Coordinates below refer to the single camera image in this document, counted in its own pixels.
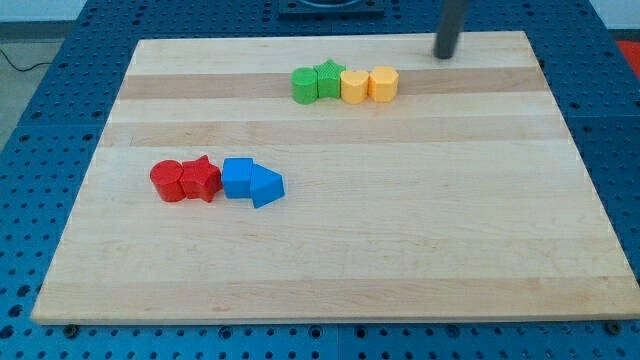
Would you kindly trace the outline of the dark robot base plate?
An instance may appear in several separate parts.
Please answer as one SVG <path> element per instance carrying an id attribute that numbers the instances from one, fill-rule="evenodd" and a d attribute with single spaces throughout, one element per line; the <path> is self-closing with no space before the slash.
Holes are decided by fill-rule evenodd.
<path id="1" fill-rule="evenodd" d="M 278 0 L 280 18 L 383 15 L 384 0 Z"/>

